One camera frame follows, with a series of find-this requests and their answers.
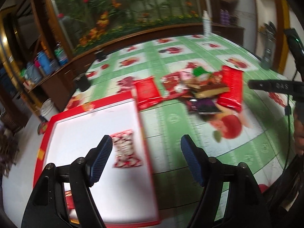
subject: wall mural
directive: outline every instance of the wall mural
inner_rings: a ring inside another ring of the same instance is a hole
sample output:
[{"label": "wall mural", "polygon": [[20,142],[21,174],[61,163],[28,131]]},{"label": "wall mural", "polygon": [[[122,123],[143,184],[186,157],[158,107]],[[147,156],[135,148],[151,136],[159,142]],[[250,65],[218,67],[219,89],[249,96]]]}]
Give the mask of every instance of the wall mural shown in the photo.
[{"label": "wall mural", "polygon": [[201,22],[196,0],[55,0],[55,3],[57,17],[75,54],[138,31]]}]

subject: white bucket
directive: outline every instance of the white bucket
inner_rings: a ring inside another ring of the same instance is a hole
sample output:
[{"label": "white bucket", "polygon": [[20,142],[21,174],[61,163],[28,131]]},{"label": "white bucket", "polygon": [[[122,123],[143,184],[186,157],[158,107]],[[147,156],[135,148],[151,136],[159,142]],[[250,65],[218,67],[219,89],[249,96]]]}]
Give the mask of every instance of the white bucket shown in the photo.
[{"label": "white bucket", "polygon": [[52,116],[58,113],[59,112],[54,106],[54,103],[51,101],[51,99],[45,101],[40,109],[40,114],[48,121],[51,120]]}]

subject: screw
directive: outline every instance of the screw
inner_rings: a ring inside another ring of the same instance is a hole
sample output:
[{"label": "screw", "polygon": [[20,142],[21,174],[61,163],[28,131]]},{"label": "screw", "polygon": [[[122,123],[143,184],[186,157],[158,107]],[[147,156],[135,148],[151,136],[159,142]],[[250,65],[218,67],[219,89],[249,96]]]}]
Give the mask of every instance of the screw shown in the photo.
[{"label": "screw", "polygon": [[86,161],[86,159],[84,157],[80,157],[80,158],[76,159],[76,161],[78,164],[82,164]]},{"label": "screw", "polygon": [[46,165],[46,168],[49,170],[49,169],[52,169],[54,167],[54,164],[53,163],[48,163]]},{"label": "screw", "polygon": [[245,169],[245,168],[248,167],[248,165],[246,163],[244,163],[244,162],[239,163],[238,166],[242,167],[243,169]]},{"label": "screw", "polygon": [[212,164],[216,163],[216,158],[215,157],[209,157],[208,160]]}]

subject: table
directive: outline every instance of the table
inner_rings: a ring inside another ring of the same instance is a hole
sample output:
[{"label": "table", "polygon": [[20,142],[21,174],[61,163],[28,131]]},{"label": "table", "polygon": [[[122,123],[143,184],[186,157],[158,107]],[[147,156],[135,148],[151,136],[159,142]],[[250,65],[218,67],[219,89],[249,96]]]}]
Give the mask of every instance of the table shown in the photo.
[{"label": "table", "polygon": [[[282,173],[287,154],[288,126],[283,104],[276,103],[268,93],[250,90],[246,85],[250,79],[286,78],[262,69],[260,61],[247,50],[215,34],[209,38],[188,35],[149,41],[116,51],[102,62],[95,61],[87,71],[92,86],[83,93],[77,90],[70,104],[73,107],[113,95],[131,87],[132,80],[151,75],[164,95],[162,76],[184,68],[188,62],[200,63],[209,71],[220,70],[223,64],[238,65],[244,70],[243,113],[238,115],[241,133],[236,138],[219,141],[214,135],[216,129],[208,121],[189,114],[186,106],[176,99],[139,113],[162,219],[158,227],[185,228],[202,193],[180,149],[184,134],[189,134],[208,156],[217,157],[222,163],[247,163],[258,184],[268,186]],[[279,98],[286,105],[287,97]],[[223,217],[228,187],[224,184],[216,219]]]}]

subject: bottle cap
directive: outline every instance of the bottle cap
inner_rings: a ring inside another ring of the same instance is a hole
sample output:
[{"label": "bottle cap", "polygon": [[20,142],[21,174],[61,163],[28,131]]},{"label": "bottle cap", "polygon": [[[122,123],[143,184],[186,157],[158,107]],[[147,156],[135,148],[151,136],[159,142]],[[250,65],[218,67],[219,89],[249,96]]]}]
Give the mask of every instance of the bottle cap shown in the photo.
[{"label": "bottle cap", "polygon": [[208,12],[204,10],[204,17],[209,18]]}]

